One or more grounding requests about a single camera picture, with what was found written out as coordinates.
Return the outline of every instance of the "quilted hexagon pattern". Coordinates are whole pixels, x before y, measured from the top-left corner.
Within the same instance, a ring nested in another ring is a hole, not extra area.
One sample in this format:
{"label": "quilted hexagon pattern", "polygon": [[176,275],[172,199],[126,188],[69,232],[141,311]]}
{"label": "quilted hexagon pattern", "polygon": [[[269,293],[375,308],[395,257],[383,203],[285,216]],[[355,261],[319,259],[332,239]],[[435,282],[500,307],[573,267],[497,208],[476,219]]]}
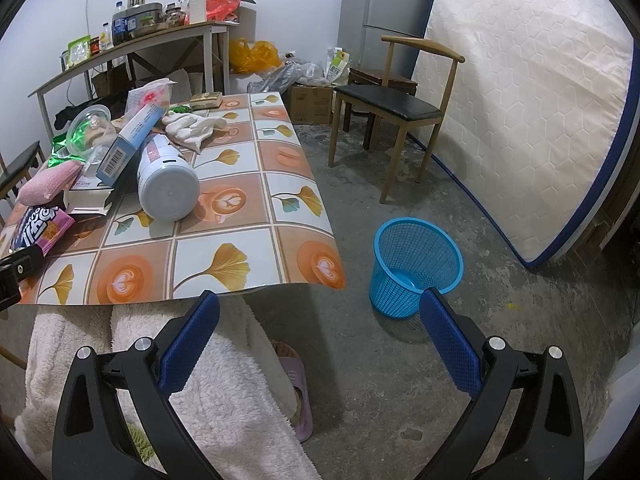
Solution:
{"label": "quilted hexagon pattern", "polygon": [[[609,151],[632,37],[608,0],[435,0],[426,37],[466,58],[435,155],[532,262]],[[421,52],[417,95],[439,103],[448,71],[449,60]]]}

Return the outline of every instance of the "refrigerator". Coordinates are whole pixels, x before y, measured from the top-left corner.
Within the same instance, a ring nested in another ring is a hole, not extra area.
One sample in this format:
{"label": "refrigerator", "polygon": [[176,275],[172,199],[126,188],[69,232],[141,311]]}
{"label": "refrigerator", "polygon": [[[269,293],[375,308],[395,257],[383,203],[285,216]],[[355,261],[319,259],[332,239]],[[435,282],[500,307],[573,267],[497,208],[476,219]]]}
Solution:
{"label": "refrigerator", "polygon": [[[351,65],[383,69],[388,43],[380,37],[424,37],[433,0],[342,0],[338,46],[351,56]],[[396,45],[392,72],[411,78],[418,50]]]}

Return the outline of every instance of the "gray floor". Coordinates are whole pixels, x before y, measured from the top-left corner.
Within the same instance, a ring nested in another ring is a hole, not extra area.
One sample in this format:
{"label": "gray floor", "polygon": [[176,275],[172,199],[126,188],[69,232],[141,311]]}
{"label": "gray floor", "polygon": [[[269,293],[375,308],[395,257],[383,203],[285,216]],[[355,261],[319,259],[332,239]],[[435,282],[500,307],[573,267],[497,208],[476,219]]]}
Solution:
{"label": "gray floor", "polygon": [[[390,204],[378,199],[395,137],[382,128],[380,148],[363,152],[364,120],[342,134],[334,168],[326,166],[327,126],[297,126],[332,222],[347,275],[342,291],[286,285],[247,295],[267,334],[293,345],[305,362],[314,436],[305,444],[325,480],[413,479],[467,404],[457,392],[418,319],[389,320],[369,303],[372,240],[397,216],[442,227],[465,261],[460,285],[447,295],[486,334],[517,349],[562,347],[578,389],[587,434],[606,405],[605,384],[628,345],[630,301],[615,248],[587,269],[580,260],[525,270],[467,195],[435,164],[413,182],[421,152],[409,143]],[[14,306],[0,320],[0,344],[25,358],[34,308]],[[24,405],[24,373],[0,359],[0,404]],[[510,399],[512,412],[517,399]],[[501,424],[484,462],[497,452]]]}

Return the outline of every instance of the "pink slipper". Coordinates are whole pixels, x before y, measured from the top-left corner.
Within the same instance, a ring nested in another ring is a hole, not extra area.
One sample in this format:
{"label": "pink slipper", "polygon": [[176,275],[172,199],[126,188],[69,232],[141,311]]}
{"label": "pink slipper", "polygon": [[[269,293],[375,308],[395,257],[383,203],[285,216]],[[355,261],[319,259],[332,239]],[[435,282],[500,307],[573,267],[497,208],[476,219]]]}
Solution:
{"label": "pink slipper", "polygon": [[302,359],[297,357],[278,357],[283,370],[291,380],[293,387],[302,395],[302,407],[300,418],[293,427],[296,430],[296,437],[302,443],[311,436],[314,431],[314,422],[311,418],[311,405],[309,405],[309,394],[306,389],[305,367]]}

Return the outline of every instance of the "blue gripper pad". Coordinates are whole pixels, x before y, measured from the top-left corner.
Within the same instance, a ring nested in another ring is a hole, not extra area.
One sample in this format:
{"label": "blue gripper pad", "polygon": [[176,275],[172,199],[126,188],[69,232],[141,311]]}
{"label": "blue gripper pad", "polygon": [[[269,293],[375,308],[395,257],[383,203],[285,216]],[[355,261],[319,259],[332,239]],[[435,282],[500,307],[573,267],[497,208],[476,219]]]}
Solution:
{"label": "blue gripper pad", "polygon": [[174,338],[160,361],[158,389],[165,397],[181,392],[220,320],[220,302],[210,292]]}
{"label": "blue gripper pad", "polygon": [[439,298],[429,289],[420,296],[420,319],[456,388],[474,399],[482,389],[480,359]]}

